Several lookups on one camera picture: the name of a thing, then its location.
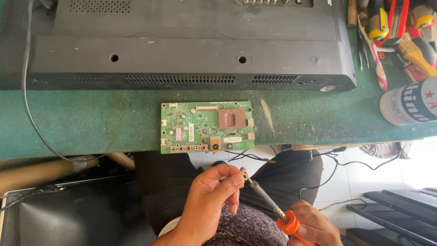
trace circuit board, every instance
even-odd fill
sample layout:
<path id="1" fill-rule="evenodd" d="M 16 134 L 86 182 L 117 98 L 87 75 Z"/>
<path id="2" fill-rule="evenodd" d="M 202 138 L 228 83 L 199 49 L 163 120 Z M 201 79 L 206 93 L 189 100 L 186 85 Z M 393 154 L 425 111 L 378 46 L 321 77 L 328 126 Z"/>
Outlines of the circuit board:
<path id="1" fill-rule="evenodd" d="M 250 101 L 161 104 L 161 154 L 255 147 Z"/>

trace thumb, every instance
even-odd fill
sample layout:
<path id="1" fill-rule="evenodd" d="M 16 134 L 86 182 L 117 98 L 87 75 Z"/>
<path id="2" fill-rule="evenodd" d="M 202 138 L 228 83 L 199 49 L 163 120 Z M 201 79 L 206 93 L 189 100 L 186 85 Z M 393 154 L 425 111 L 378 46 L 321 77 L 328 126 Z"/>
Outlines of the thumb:
<path id="1" fill-rule="evenodd" d="M 297 234 L 303 239 L 316 243 L 320 246 L 340 246 L 343 245 L 340 238 L 333 233 L 321 231 L 306 225 L 299 225 Z"/>
<path id="2" fill-rule="evenodd" d="M 215 204 L 222 204 L 229 196 L 233 195 L 243 184 L 243 175 L 237 173 L 225 179 L 213 192 L 208 194 Z"/>

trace person's lap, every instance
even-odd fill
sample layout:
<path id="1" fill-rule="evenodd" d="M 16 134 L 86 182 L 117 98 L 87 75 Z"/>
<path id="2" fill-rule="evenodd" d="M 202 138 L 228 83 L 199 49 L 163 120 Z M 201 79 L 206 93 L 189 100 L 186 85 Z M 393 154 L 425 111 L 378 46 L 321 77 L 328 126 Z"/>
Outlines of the person's lap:
<path id="1" fill-rule="evenodd" d="M 309 163 L 300 164 L 307 157 L 307 151 L 281 152 L 273 158 L 276 163 L 266 163 L 251 179 L 256 180 L 282 210 L 287 210 L 298 201 L 299 189 L 320 184 L 322 159 L 318 156 Z M 188 154 L 162 155 L 159 151 L 136 152 L 135 169 L 147 219 L 158 235 L 168 222 L 182 215 L 191 183 L 200 172 L 192 165 Z M 302 199 L 313 204 L 317 190 L 302 191 Z M 240 190 L 239 201 L 276 220 L 273 211 L 248 182 Z"/>

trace red tool handle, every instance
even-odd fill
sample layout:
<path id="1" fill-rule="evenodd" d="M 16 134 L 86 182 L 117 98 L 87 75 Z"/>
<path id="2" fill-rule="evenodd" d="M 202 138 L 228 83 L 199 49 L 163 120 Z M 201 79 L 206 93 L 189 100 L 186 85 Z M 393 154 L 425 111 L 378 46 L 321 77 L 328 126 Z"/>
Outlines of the red tool handle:
<path id="1" fill-rule="evenodd" d="M 278 228 L 285 234 L 292 235 L 294 238 L 299 239 L 305 246 L 316 246 L 314 243 L 308 242 L 296 233 L 299 228 L 299 220 L 296 218 L 293 212 L 287 210 L 284 212 L 284 214 L 290 221 L 285 224 L 281 219 L 278 218 L 276 221 Z"/>

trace red star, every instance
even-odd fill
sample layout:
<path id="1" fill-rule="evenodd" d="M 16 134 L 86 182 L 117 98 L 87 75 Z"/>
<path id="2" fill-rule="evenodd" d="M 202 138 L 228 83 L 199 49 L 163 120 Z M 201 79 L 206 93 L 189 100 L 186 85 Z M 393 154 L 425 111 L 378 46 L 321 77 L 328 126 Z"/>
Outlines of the red star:
<path id="1" fill-rule="evenodd" d="M 431 93 L 431 91 L 430 92 L 428 92 L 428 93 L 425 93 L 425 95 L 427 95 L 427 98 L 433 98 L 433 95 L 434 95 L 435 93 Z"/>

